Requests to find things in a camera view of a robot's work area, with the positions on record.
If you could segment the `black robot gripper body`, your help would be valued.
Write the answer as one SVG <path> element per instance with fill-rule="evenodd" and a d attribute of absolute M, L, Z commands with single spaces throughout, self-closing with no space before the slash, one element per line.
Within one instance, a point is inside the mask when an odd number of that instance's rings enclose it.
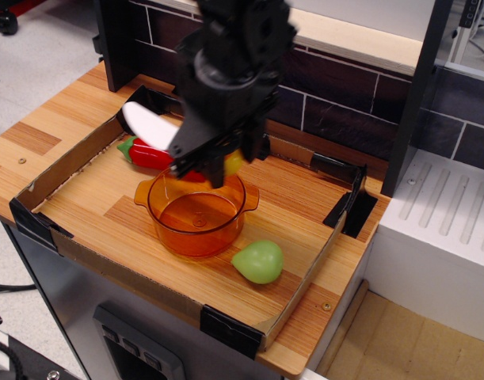
<path fill-rule="evenodd" d="M 199 1 L 200 29 L 177 46 L 185 118 L 175 137 L 242 137 L 276 104 L 281 60 L 296 30 L 284 1 Z"/>

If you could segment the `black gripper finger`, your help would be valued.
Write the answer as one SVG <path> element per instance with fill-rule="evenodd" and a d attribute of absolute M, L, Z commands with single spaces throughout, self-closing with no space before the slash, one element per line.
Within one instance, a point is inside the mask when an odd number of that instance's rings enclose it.
<path fill-rule="evenodd" d="M 255 116 L 243 125 L 241 150 L 243 157 L 251 163 L 260 153 L 265 138 L 265 118 Z"/>
<path fill-rule="evenodd" d="M 198 172 L 213 188 L 224 186 L 225 164 L 228 154 L 234 153 L 241 146 L 240 137 L 217 137 L 202 139 L 200 137 L 175 137 L 169 146 L 173 161 L 171 173 L 179 180 L 191 172 Z"/>

